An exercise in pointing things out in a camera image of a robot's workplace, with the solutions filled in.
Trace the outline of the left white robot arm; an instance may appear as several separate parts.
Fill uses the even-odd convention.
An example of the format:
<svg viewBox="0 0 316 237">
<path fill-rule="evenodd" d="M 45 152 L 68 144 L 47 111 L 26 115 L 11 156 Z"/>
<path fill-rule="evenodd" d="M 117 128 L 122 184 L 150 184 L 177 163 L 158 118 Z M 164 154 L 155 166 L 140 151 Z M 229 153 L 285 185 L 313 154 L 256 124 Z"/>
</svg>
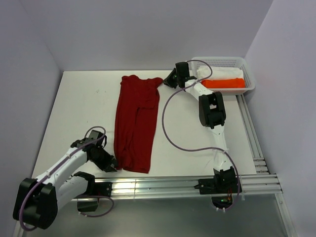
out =
<svg viewBox="0 0 316 237">
<path fill-rule="evenodd" d="M 53 167 L 20 183 L 13 219 L 23 230 L 47 229 L 58 211 L 74 198 L 105 198 L 114 203 L 110 194 L 96 190 L 94 175 L 77 171 L 87 161 L 105 168 L 113 160 L 103 149 L 106 140 L 105 135 L 95 140 L 76 140 Z"/>
</svg>

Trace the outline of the dark red t-shirt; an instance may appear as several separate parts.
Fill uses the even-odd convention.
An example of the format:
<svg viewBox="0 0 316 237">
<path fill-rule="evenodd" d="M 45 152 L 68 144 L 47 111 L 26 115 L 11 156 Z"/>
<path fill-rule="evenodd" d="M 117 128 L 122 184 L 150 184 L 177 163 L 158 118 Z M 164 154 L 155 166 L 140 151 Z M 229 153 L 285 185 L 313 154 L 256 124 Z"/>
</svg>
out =
<svg viewBox="0 0 316 237">
<path fill-rule="evenodd" d="M 149 173 L 161 84 L 161 78 L 122 77 L 114 133 L 118 169 Z"/>
</svg>

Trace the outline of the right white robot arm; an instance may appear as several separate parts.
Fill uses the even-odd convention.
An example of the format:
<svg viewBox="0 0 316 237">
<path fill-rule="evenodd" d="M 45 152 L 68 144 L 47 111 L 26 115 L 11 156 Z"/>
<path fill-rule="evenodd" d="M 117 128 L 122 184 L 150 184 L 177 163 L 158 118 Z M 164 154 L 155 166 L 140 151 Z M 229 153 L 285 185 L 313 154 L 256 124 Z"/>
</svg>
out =
<svg viewBox="0 0 316 237">
<path fill-rule="evenodd" d="M 189 70 L 190 62 L 203 63 L 209 68 L 210 74 L 202 79 L 197 79 L 195 76 L 191 76 Z M 238 185 L 240 185 L 240 179 L 237 166 L 235 165 L 231 156 L 228 154 L 228 148 L 224 134 L 224 125 L 227 116 L 223 95 L 221 92 L 214 92 L 206 88 L 201 83 L 203 80 L 210 78 L 212 75 L 212 67 L 202 60 L 189 60 L 176 63 L 175 68 L 172 70 L 172 72 L 168 75 L 166 79 L 163 80 L 163 84 L 170 88 L 180 89 L 174 92 L 165 103 L 162 110 L 161 125 L 163 133 L 168 142 L 179 150 L 185 152 L 201 152 L 206 150 L 214 150 L 217 152 L 213 162 L 215 179 L 213 183 L 215 190 L 223 193 L 231 186 L 232 183 L 236 182 Z M 215 140 L 215 147 L 185 149 L 176 145 L 167 135 L 164 124 L 166 108 L 171 99 L 176 94 L 182 91 L 192 95 L 198 101 L 198 117 L 200 124 L 210 130 Z"/>
</svg>

